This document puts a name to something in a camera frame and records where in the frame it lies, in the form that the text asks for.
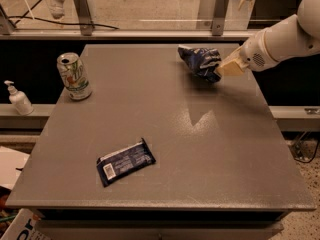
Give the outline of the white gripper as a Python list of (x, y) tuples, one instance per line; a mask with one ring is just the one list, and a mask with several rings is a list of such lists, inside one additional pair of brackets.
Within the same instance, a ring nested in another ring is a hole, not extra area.
[(247, 67), (261, 72), (277, 65), (267, 50), (266, 31), (261, 30), (222, 60), (216, 69), (219, 76), (240, 76)]

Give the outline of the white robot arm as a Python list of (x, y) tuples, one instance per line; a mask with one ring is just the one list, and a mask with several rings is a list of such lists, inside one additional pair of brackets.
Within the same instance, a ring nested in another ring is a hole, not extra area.
[(222, 76), (261, 72), (291, 58), (319, 53), (320, 0), (302, 0), (296, 14), (249, 37), (222, 60), (216, 72)]

